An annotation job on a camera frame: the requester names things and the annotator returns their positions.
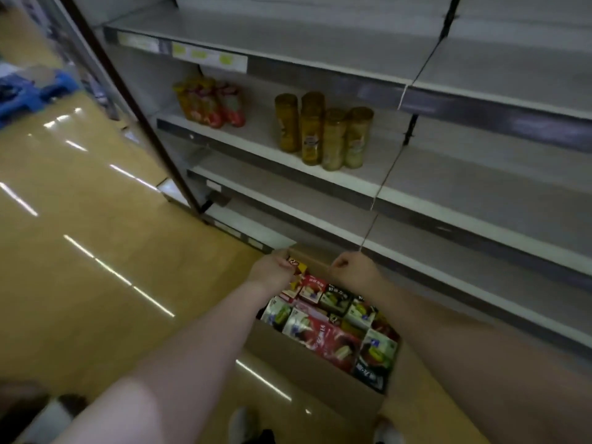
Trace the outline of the white metal shelving unit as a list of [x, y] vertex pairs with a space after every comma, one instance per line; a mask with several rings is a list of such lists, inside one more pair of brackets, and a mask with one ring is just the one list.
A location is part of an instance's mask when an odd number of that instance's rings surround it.
[[[149, 134], [168, 198], [266, 250], [359, 249], [592, 361], [592, 0], [52, 1]], [[115, 30], [242, 54], [248, 72]], [[240, 87], [245, 126], [186, 119], [172, 86], [192, 76]], [[374, 111], [359, 169], [280, 149], [276, 96], [300, 120], [314, 91], [324, 115]]]

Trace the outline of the red and yellow pouch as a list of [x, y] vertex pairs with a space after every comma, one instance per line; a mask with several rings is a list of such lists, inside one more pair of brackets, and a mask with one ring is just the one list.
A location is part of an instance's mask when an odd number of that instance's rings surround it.
[[201, 90], [203, 84], [200, 77], [192, 76], [187, 79], [187, 93], [190, 104], [190, 117], [193, 121], [208, 125], [208, 115], [204, 108]]
[[214, 79], [204, 77], [198, 92], [203, 110], [203, 122], [214, 129], [220, 129], [225, 124], [224, 109], [218, 98]]
[[179, 81], [175, 82], [172, 87], [185, 118], [192, 121], [192, 105], [187, 84], [184, 81]]
[[223, 116], [226, 123], [236, 128], [245, 126], [246, 114], [240, 87], [230, 83], [223, 83], [217, 88], [217, 94], [223, 107]]

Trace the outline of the person's right hand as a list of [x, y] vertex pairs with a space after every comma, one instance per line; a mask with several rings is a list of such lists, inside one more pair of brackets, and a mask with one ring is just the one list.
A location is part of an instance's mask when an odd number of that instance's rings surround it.
[[336, 281], [339, 286], [364, 298], [372, 297], [386, 283], [376, 264], [362, 252], [348, 252], [347, 276]]

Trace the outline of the person's white shoe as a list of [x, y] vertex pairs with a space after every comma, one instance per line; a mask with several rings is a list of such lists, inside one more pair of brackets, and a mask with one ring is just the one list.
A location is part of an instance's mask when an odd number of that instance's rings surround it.
[[228, 444], [256, 444], [261, 433], [259, 415], [246, 406], [239, 407], [228, 422]]
[[405, 444], [405, 440], [389, 419], [380, 417], [374, 425], [372, 444]]

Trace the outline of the person's left hand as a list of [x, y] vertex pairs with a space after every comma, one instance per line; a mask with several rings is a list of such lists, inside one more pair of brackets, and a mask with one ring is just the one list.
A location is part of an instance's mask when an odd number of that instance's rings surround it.
[[289, 288], [292, 278], [277, 277], [277, 250], [256, 261], [246, 278], [246, 284], [262, 299], [270, 299]]

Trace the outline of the brown cardboard box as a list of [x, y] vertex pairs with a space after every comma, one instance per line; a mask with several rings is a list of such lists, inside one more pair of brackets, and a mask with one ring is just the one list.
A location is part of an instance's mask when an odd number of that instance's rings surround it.
[[[309, 266], [311, 273], [339, 286], [329, 278], [331, 254], [299, 245], [288, 248], [288, 253]], [[364, 429], [370, 428], [380, 416], [385, 394], [375, 392], [352, 375], [337, 369], [300, 343], [259, 320], [258, 314], [272, 298], [265, 301], [257, 311], [245, 349], [349, 422]]]

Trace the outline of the pile of colourful snack boxes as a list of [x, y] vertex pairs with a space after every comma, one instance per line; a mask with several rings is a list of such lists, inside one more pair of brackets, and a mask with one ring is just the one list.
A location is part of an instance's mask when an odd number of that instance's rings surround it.
[[288, 255], [294, 276], [258, 319], [337, 369], [385, 394], [400, 337], [379, 309], [311, 273]]

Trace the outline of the person's left forearm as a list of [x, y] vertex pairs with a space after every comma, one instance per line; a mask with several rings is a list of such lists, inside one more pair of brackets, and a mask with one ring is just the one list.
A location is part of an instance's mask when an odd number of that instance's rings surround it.
[[194, 444], [257, 311], [286, 284], [249, 278], [110, 386], [53, 444]]

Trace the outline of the person's right white shoe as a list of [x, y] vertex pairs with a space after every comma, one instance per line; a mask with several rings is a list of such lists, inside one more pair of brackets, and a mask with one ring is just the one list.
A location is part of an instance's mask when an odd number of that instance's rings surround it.
[[374, 425], [372, 444], [405, 444], [405, 440], [389, 419], [380, 417]]

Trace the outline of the person's right forearm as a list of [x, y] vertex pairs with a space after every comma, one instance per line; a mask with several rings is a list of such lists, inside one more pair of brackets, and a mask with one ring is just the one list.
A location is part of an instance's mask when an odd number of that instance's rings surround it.
[[592, 444], [592, 376], [564, 355], [380, 275], [360, 286], [491, 444]]

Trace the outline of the person's left white shoe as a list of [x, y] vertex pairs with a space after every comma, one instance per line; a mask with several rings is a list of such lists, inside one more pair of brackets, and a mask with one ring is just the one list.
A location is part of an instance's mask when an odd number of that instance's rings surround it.
[[228, 422], [228, 444], [256, 444], [261, 433], [259, 415], [246, 406], [239, 407]]

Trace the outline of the white price label strip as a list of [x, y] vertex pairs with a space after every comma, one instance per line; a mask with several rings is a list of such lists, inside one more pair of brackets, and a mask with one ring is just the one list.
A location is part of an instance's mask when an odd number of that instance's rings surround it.
[[171, 39], [156, 38], [148, 35], [115, 30], [119, 45], [140, 51], [168, 56], [200, 66], [219, 68], [226, 71], [246, 74], [248, 57], [227, 51], [180, 43]]

